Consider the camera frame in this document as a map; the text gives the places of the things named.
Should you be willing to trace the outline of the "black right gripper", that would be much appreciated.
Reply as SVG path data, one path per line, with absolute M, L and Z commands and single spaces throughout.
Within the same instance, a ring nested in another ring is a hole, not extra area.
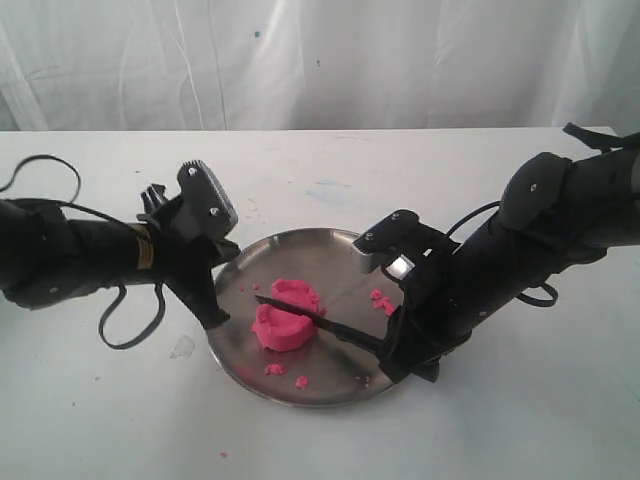
M 394 346 L 377 354 L 379 368 L 393 383 L 410 375 L 435 383 L 440 375 L 441 358 L 466 343 L 471 333 L 450 335 L 435 330 L 424 309 L 412 305 L 410 288 L 403 280 L 394 277 L 385 266 L 380 270 L 401 289 L 403 301 L 387 321 L 383 339 Z

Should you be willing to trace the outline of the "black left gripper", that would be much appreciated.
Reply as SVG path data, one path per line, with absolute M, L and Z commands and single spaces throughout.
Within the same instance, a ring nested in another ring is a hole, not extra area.
M 218 304 L 212 277 L 215 267 L 238 257 L 239 246 L 225 235 L 212 240 L 199 230 L 186 240 L 179 228 L 169 222 L 149 220 L 154 247 L 154 294 L 158 309 L 166 309 L 164 287 L 188 309 L 197 310 L 197 319 L 205 330 L 220 327 L 230 315 Z

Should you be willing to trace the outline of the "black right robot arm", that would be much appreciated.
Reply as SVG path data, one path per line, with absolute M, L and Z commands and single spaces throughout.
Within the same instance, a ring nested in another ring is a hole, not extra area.
M 392 382 L 410 374 L 435 381 L 441 357 L 511 300 L 548 308 L 558 298 L 550 276 L 597 262 L 612 247 L 638 245 L 638 134 L 599 134 L 572 123 L 564 131 L 597 155 L 536 155 L 463 243 L 444 237 L 421 248 L 376 355 Z

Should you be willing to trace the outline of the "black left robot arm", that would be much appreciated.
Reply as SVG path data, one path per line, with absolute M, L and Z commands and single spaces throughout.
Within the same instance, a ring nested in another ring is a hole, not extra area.
M 182 196 L 126 223 L 98 213 L 69 219 L 65 202 L 1 203 L 1 291 L 26 309 L 47 308 L 102 288 L 165 285 L 204 329 L 224 324 L 212 269 L 239 248 Z

